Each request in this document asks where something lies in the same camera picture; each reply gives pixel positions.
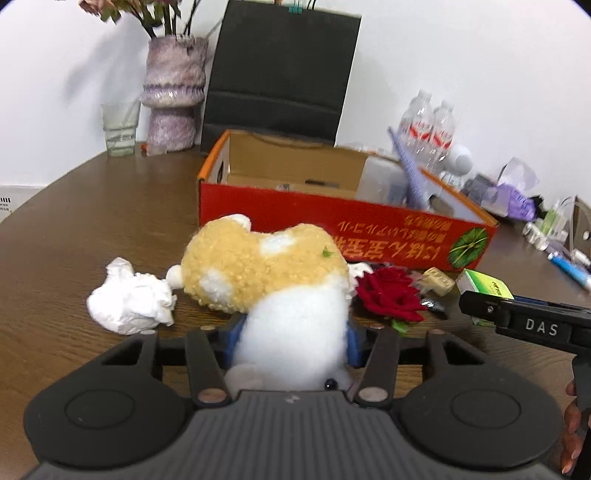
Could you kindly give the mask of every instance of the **yellow curly fur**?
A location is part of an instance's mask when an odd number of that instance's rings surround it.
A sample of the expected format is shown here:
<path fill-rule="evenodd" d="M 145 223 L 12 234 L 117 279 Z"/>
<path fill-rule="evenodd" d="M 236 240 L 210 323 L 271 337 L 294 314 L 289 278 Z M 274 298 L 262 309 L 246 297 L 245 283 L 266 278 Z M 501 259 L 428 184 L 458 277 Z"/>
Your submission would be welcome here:
<path fill-rule="evenodd" d="M 295 242 L 276 254 L 261 253 L 270 235 L 291 236 Z M 215 269 L 232 287 L 227 302 L 214 302 L 201 287 Z M 316 225 L 300 224 L 283 232 L 250 232 L 231 218 L 205 226 L 189 242 L 181 262 L 184 290 L 200 304 L 225 312 L 248 310 L 270 293 L 297 285 L 322 284 L 336 275 L 348 281 L 348 267 L 330 235 Z"/>

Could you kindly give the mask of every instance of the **green small box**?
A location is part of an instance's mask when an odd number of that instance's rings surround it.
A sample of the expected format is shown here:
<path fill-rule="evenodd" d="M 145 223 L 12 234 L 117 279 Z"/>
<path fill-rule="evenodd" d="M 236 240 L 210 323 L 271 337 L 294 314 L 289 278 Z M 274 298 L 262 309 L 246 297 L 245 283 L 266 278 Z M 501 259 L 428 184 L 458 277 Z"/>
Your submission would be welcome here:
<path fill-rule="evenodd" d="M 456 285 L 460 290 L 460 294 L 465 291 L 477 291 L 478 293 L 494 295 L 503 299 L 513 299 L 511 291 L 502 280 L 467 268 L 457 278 Z M 477 317 L 472 317 L 472 323 L 481 327 L 494 326 L 494 323 Z"/>

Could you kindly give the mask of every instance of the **yellow and white stuffed animal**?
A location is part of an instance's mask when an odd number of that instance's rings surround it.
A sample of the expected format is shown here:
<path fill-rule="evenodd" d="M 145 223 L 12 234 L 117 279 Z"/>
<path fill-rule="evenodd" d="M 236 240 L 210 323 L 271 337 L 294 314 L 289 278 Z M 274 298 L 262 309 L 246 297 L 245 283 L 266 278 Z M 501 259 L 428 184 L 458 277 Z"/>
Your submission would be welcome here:
<path fill-rule="evenodd" d="M 167 281 L 212 309 L 248 314 L 226 374 L 233 394 L 318 390 L 328 378 L 347 389 L 350 270 L 359 267 L 318 226 L 256 233 L 230 215 L 195 234 Z"/>

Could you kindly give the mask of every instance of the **blue tube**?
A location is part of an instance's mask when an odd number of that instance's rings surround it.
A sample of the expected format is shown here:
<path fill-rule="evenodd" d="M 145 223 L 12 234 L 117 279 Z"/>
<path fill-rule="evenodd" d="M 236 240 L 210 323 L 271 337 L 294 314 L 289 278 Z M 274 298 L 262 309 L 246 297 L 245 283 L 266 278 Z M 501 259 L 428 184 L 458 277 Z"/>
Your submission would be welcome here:
<path fill-rule="evenodd" d="M 584 270 L 578 265 L 566 260 L 565 257 L 561 257 L 557 254 L 548 255 L 548 260 L 559 267 L 559 269 L 566 273 L 576 283 L 581 285 L 585 290 L 591 291 L 591 275 L 587 270 Z"/>

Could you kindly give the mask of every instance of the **purple object in box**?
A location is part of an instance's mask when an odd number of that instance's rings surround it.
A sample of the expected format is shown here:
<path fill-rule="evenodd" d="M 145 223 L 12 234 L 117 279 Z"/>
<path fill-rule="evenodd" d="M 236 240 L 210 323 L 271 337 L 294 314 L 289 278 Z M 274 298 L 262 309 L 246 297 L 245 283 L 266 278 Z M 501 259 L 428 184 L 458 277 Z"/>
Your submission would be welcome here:
<path fill-rule="evenodd" d="M 481 206 L 495 215 L 513 220 L 531 222 L 535 219 L 534 201 L 506 183 L 489 188 Z"/>

